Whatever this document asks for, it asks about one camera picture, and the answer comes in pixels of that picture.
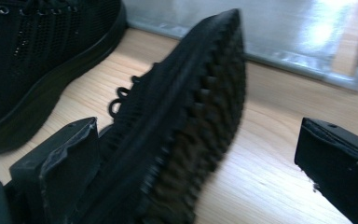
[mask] shoe upper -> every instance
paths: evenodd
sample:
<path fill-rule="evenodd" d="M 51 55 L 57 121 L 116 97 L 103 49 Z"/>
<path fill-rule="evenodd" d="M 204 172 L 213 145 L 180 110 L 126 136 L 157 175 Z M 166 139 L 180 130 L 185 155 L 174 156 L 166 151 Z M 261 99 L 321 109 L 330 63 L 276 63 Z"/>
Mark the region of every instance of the shoe upper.
<path fill-rule="evenodd" d="M 103 167 L 115 157 L 118 147 L 145 112 L 148 104 L 145 99 L 150 88 L 150 74 L 151 71 L 141 77 L 132 77 L 131 89 L 118 88 L 118 98 L 108 106 L 114 123 L 100 133 L 100 156 Z"/>
<path fill-rule="evenodd" d="M 118 0 L 0 1 L 0 119 L 52 69 L 92 47 Z"/>

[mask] wooden table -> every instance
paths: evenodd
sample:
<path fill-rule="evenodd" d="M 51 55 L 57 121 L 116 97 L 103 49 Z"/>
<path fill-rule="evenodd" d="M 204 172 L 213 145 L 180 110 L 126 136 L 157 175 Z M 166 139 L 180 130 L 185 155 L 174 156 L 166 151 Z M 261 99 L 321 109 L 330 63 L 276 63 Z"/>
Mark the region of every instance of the wooden table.
<path fill-rule="evenodd" d="M 0 180 L 6 183 L 9 166 L 65 124 L 98 117 L 101 130 L 111 123 L 107 105 L 117 98 L 116 88 L 128 88 L 131 76 L 142 75 L 176 44 L 128 30 L 114 53 L 65 90 L 29 143 L 0 155 Z M 341 64 L 347 66 L 345 60 L 336 66 Z M 247 63 L 247 74 L 240 129 L 220 169 L 204 186 L 197 223 L 350 223 L 313 190 L 312 181 L 293 160 L 303 117 L 330 121 L 358 134 L 358 93 L 255 63 Z"/>

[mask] black sneaker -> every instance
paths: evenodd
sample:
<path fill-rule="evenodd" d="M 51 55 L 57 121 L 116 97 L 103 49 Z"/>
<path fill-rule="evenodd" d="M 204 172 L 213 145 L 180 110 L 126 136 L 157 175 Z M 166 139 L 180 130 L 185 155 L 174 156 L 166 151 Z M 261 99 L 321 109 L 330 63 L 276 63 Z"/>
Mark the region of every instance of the black sneaker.
<path fill-rule="evenodd" d="M 205 19 L 132 81 L 131 90 L 117 90 L 115 122 L 99 136 L 96 119 L 76 121 L 10 167 L 0 223 L 194 221 L 202 183 L 241 120 L 239 11 Z"/>
<path fill-rule="evenodd" d="M 102 167 L 74 223 L 192 223 L 202 183 L 241 120 L 245 61 L 237 9 L 201 21 L 111 104 Z M 116 113 L 112 111 L 121 103 Z"/>
<path fill-rule="evenodd" d="M 64 88 L 117 46 L 119 0 L 0 1 L 0 153 L 43 125 Z"/>

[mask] reflective metal surface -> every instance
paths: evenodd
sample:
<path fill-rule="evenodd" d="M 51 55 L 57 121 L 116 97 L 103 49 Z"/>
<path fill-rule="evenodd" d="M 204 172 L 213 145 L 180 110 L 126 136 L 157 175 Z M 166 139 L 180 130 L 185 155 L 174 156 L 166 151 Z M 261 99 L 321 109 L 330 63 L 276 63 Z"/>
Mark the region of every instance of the reflective metal surface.
<path fill-rule="evenodd" d="M 205 17 L 241 9 L 250 60 L 358 91 L 358 72 L 331 72 L 352 0 L 124 0 L 130 26 L 183 37 Z"/>

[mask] shoe sole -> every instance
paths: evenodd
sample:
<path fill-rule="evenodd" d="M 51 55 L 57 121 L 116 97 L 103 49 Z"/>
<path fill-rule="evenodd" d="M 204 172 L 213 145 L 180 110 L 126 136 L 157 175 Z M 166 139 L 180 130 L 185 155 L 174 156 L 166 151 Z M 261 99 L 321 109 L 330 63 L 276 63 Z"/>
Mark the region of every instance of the shoe sole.
<path fill-rule="evenodd" d="M 15 108 L 0 120 L 0 153 L 21 147 L 42 127 L 66 86 L 103 61 L 118 45 L 126 28 L 121 6 L 110 31 L 95 45 L 47 73 Z"/>
<path fill-rule="evenodd" d="M 171 54 L 189 52 L 173 56 L 172 64 L 181 66 L 164 66 L 170 55 L 153 74 L 172 77 L 164 81 L 171 85 L 150 100 L 158 106 L 140 118 L 99 173 L 74 223 L 194 221 L 202 183 L 227 152 L 245 95 L 239 11 L 206 22 Z"/>

